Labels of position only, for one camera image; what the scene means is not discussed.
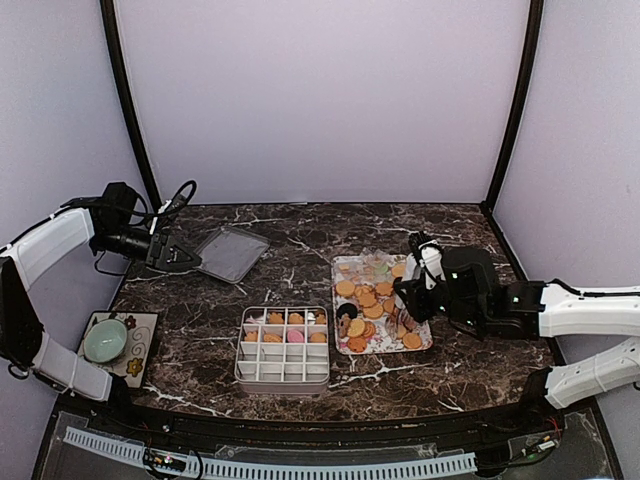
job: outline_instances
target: marble countertop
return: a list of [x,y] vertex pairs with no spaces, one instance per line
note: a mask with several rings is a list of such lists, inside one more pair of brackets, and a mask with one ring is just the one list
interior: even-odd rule
[[486,248],[503,282],[514,276],[475,205],[313,204],[193,206],[173,233],[196,247],[231,225],[271,239],[238,285],[198,272],[160,274],[135,264],[113,309],[159,314],[134,402],[155,408],[274,421],[364,421],[477,410],[516,402],[532,371],[553,364],[544,341],[477,341],[431,323],[426,351],[348,356],[330,339],[329,389],[316,397],[247,395],[234,377],[242,312],[253,305],[331,308],[331,259],[363,248],[408,253],[408,233],[425,230],[441,245]]

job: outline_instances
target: gray metal tray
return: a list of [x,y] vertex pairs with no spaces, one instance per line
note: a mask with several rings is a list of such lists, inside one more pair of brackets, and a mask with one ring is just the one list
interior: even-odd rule
[[255,233],[220,227],[196,249],[202,258],[197,270],[227,283],[239,283],[269,244],[269,239]]

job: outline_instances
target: floral tray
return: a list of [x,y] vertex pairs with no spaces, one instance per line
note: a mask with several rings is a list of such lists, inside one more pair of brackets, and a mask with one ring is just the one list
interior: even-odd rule
[[[393,267],[403,265],[405,261],[405,255],[384,255],[382,259],[379,259],[378,264],[374,266],[367,263],[368,259],[365,255],[343,256],[335,257],[333,259],[331,269],[333,287],[333,318],[336,332],[336,348],[340,353],[345,355],[371,355],[376,353],[414,352],[426,350],[433,345],[431,329],[427,322],[422,325],[418,325],[412,332],[420,336],[422,344],[418,348],[409,349],[404,345],[402,340],[396,339],[395,336],[392,337],[392,335],[387,331],[386,324],[390,316],[388,311],[385,311],[380,318],[375,320],[366,318],[363,314],[363,308],[355,296],[345,298],[339,295],[336,291],[336,285],[343,280],[351,281],[356,286],[368,285],[374,289],[376,285],[381,283],[393,283]],[[375,296],[377,302],[381,304],[395,298],[393,293],[389,296],[383,296],[375,293]],[[349,337],[341,337],[341,321],[338,318],[337,312],[340,306],[345,303],[355,304],[358,307],[358,317],[372,322],[376,328],[373,336],[367,338],[367,345],[364,351],[354,351],[350,349]]]
[[120,320],[127,327],[125,349],[113,362],[101,365],[96,364],[96,366],[124,377],[129,388],[140,388],[144,370],[147,366],[147,357],[149,356],[153,333],[158,321],[157,314],[93,312],[87,324],[87,329],[82,336],[78,356],[84,358],[84,339],[87,337],[89,330],[96,324],[112,318]]

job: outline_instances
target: green bowl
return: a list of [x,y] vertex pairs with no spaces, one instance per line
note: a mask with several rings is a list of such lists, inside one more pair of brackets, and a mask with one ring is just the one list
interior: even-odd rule
[[84,339],[84,356],[94,363],[107,363],[124,351],[127,327],[119,320],[109,319],[93,326]]

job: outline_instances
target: black frame edge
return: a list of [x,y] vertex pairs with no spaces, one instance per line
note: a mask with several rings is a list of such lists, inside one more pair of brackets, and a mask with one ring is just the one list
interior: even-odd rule
[[142,182],[147,191],[151,207],[157,211],[162,206],[158,184],[151,170],[151,163],[147,151],[144,147],[142,132],[138,123],[138,117],[129,88],[129,80],[124,64],[124,56],[122,54],[122,45],[120,43],[120,34],[118,33],[118,22],[116,19],[116,11],[114,0],[100,0],[100,8],[102,10],[102,23],[104,25],[104,33],[107,39],[107,47],[109,49],[109,57],[111,58],[111,68],[113,70],[113,78],[115,79],[118,97],[120,98],[120,107],[122,115],[127,125],[131,147],[136,157],[138,170]]
[[518,71],[518,79],[516,88],[513,93],[511,110],[509,111],[509,119],[507,127],[502,139],[502,146],[496,162],[496,168],[491,178],[491,185],[487,192],[485,203],[489,211],[493,212],[500,196],[500,190],[504,184],[509,161],[513,153],[513,147],[516,143],[522,113],[524,112],[525,102],[527,100],[527,92],[529,91],[529,83],[531,81],[531,73],[533,71],[533,63],[536,56],[536,48],[538,47],[538,37],[540,35],[540,25],[542,23],[542,11],[544,0],[531,0],[529,6],[529,18],[527,20],[527,31],[524,37],[524,47],[522,49],[522,58],[520,60],[520,69]]

